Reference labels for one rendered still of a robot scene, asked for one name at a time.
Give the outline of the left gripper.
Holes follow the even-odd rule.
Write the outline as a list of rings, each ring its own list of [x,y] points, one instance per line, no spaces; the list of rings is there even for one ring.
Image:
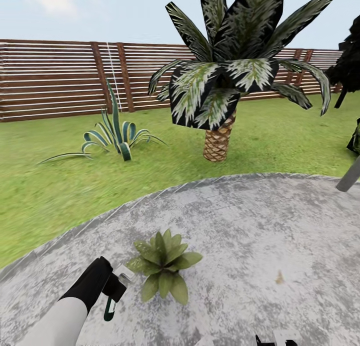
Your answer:
[[[112,284],[109,288],[103,290],[102,292],[106,296],[110,296],[116,303],[120,301],[120,298],[123,296],[126,291],[126,287],[119,281],[119,279],[114,275]]]

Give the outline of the insectifuge atomizer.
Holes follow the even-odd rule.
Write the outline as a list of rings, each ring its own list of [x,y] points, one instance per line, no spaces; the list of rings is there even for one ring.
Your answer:
[[[116,307],[117,303],[109,296],[103,316],[105,321],[111,321],[113,319]]]

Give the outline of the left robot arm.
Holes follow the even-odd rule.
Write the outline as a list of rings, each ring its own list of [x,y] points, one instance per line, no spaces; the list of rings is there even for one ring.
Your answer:
[[[126,291],[121,277],[136,283],[135,274],[124,265],[114,273],[111,263],[104,257],[95,261],[79,274],[66,288],[45,317],[15,346],[76,346],[87,315],[103,292],[116,303]]]

